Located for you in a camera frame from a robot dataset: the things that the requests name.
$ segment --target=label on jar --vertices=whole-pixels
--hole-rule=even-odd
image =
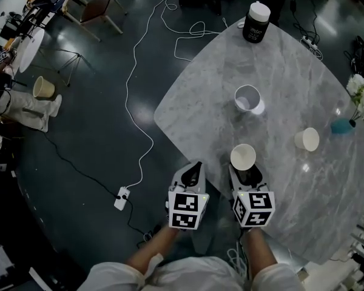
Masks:
[[[257,40],[261,35],[261,33],[262,33],[261,30],[250,27],[247,38],[250,40]]]

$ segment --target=power strip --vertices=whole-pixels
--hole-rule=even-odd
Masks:
[[[307,36],[302,36],[302,40],[304,40],[313,50],[317,50],[317,44],[313,43]]]
[[[120,188],[119,194],[117,194],[114,206],[118,209],[118,210],[123,210],[124,206],[126,205],[128,196],[129,196],[129,190],[127,190],[124,187]]]

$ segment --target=wooden chair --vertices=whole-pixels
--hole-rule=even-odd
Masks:
[[[90,2],[83,1],[83,3],[86,4],[85,9],[81,15],[81,19],[77,20],[74,16],[72,16],[68,9],[67,4],[70,0],[66,0],[63,3],[62,6],[62,13],[66,15],[68,18],[70,18],[74,23],[81,26],[83,30],[85,30],[88,34],[90,34],[92,37],[94,37],[98,42],[101,41],[99,37],[97,37],[94,33],[90,32],[88,29],[86,29],[83,25],[96,19],[101,18],[104,22],[109,22],[117,31],[118,33],[122,34],[123,32],[121,29],[111,20],[109,16],[106,15],[106,11],[108,9],[110,0],[91,0]],[[116,4],[122,9],[124,14],[126,15],[127,12],[123,9],[121,4],[117,0],[113,0],[116,2]]]

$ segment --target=black cable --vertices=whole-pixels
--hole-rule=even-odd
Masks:
[[[301,35],[304,35],[306,36],[308,39],[312,39],[313,43],[315,43],[316,45],[320,42],[320,35],[317,33],[317,29],[315,28],[315,20],[317,19],[317,14],[315,12],[315,4],[314,4],[314,1],[313,0],[310,0],[312,5],[313,5],[313,14],[314,14],[314,19],[313,19],[313,28],[314,28],[314,31],[311,31],[311,30],[306,30],[302,27],[302,25],[299,23],[299,20],[297,19],[297,17],[295,16],[295,12],[297,10],[297,0],[292,0],[290,2],[290,10],[291,10],[291,13],[295,19],[295,23],[293,23],[292,25],[299,30],[300,34]]]
[[[315,38],[318,37],[318,40],[315,41],[315,39],[313,40],[313,42],[318,45],[318,43],[320,42],[320,35],[317,33],[317,29],[315,29],[315,20],[317,19],[317,14],[315,12],[315,9],[317,8],[315,6],[315,3],[314,3],[314,0],[310,0],[311,1],[311,4],[313,5],[313,14],[314,14],[314,20],[313,20],[313,27],[314,27],[314,33],[315,33]]]
[[[3,115],[8,110],[8,108],[10,107],[10,104],[11,104],[11,99],[12,99],[12,96],[11,96],[11,94],[10,94],[10,92],[8,90],[3,90],[3,93],[4,92],[7,92],[8,95],[10,95],[10,100],[8,101],[8,103],[7,103],[6,107],[5,107],[5,110],[3,112],[1,112],[0,115]]]
[[[88,176],[88,175],[86,175],[86,173],[83,173],[82,171],[80,171],[80,170],[78,170],[77,169],[77,167],[75,167],[74,166],[74,164],[71,162],[71,161],[69,161],[68,159],[65,159],[64,157],[62,157],[62,155],[59,153],[59,151],[58,151],[58,146],[53,142],[53,141],[51,141],[50,139],[49,139],[49,137],[47,137],[47,135],[46,135],[46,133],[43,133],[43,135],[44,135],[44,137],[48,140],[48,142],[49,143],[51,143],[53,146],[54,146],[54,148],[55,148],[55,152],[56,152],[56,154],[58,155],[58,157],[61,159],[61,160],[63,160],[63,161],[65,161],[66,163],[68,163],[68,164],[70,164],[72,167],[73,167],[73,169],[76,171],[76,172],[78,172],[80,175],[82,175],[82,176],[84,176],[84,177],[86,177],[86,178],[88,178],[88,179],[90,179],[90,180],[92,180],[92,181],[95,181],[99,186],[101,186],[101,187],[103,187],[104,188],[104,190],[105,191],[107,191],[109,194],[111,194],[114,198],[117,198],[117,195],[116,194],[114,194],[113,192],[111,192],[104,184],[102,184],[101,182],[99,182],[97,179],[95,179],[95,178],[93,178],[93,177],[91,177],[91,176]]]
[[[69,161],[68,159],[66,159],[66,158],[64,158],[60,153],[59,153],[59,150],[58,150],[58,146],[52,141],[52,140],[50,140],[49,139],[49,137],[47,137],[47,135],[46,135],[46,133],[43,133],[43,135],[44,135],[44,137],[48,140],[48,142],[49,143],[51,143],[53,146],[54,146],[54,148],[55,148],[55,152],[56,152],[56,154],[58,155],[58,157],[61,159],[61,160],[63,160],[63,161],[65,161],[65,162],[67,162],[68,164],[70,164],[72,167],[73,167],[73,169],[76,171],[76,172],[78,172],[80,175],[82,175],[82,176],[84,176],[84,177],[86,177],[86,178],[89,178],[90,180],[92,180],[92,181],[95,181],[98,185],[100,185],[101,187],[103,187],[104,188],[104,190],[105,191],[107,191],[109,194],[111,194],[114,198],[116,198],[116,199],[120,199],[120,196],[118,196],[118,195],[116,195],[116,194],[114,194],[113,192],[111,192],[104,184],[102,184],[101,182],[99,182],[97,179],[95,179],[95,178],[93,178],[93,177],[91,177],[91,176],[89,176],[89,175],[86,175],[85,173],[83,173],[82,171],[80,171],[80,170],[78,170],[77,169],[77,167],[75,167],[75,165],[73,164],[73,162],[71,162],[71,161]],[[148,242],[152,237],[153,237],[153,234],[155,233],[155,229],[154,229],[154,232],[153,231],[149,231],[149,232],[147,232],[147,233],[144,233],[144,232],[142,232],[140,229],[137,229],[136,227],[133,227],[133,226],[131,226],[130,225],[130,222],[131,222],[131,219],[132,219],[132,213],[133,213],[133,204],[131,203],[131,201],[129,200],[129,199],[127,199],[126,198],[126,201],[131,205],[131,211],[130,211],[130,213],[129,213],[129,219],[128,219],[128,222],[127,222],[127,225],[131,228],[131,229],[133,229],[133,230],[135,230],[135,231],[137,231],[138,233],[140,233],[140,234],[142,234],[143,235],[143,239],[144,239],[144,241],[141,241],[141,242],[138,242],[137,243],[137,247],[138,247],[138,249],[139,249],[139,245],[141,244],[141,243],[146,243],[146,242]]]
[[[131,205],[131,212],[129,213],[129,219],[128,219],[127,225],[128,225],[131,229],[133,229],[133,230],[137,231],[138,233],[141,233],[141,234],[143,235],[143,239],[144,239],[144,235],[145,235],[145,233],[144,233],[144,232],[142,232],[140,229],[137,229],[136,227],[133,227],[133,226],[131,226],[131,225],[129,224],[129,223],[131,222],[131,218],[132,218],[133,204],[131,203],[131,201],[130,201],[129,199],[127,199],[126,201],[127,201],[127,202]]]
[[[243,255],[244,255],[244,258],[245,258],[245,261],[246,261],[246,264],[245,265],[246,265],[246,272],[247,272],[247,280],[249,280],[249,262],[248,262],[248,257],[247,257],[247,254],[245,254],[243,245],[240,242],[241,237],[243,237],[243,235],[244,235],[244,231],[245,231],[245,229],[240,229],[240,236],[237,238],[237,244],[240,245],[241,251],[243,252]]]

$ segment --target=white pants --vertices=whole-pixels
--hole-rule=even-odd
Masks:
[[[19,122],[22,125],[31,127],[32,129],[48,131],[49,116],[56,111],[57,105],[53,101],[41,101],[34,98],[31,94],[16,92],[11,90],[3,92],[0,98],[0,114],[8,116],[10,119]],[[30,113],[24,109],[40,113]]]

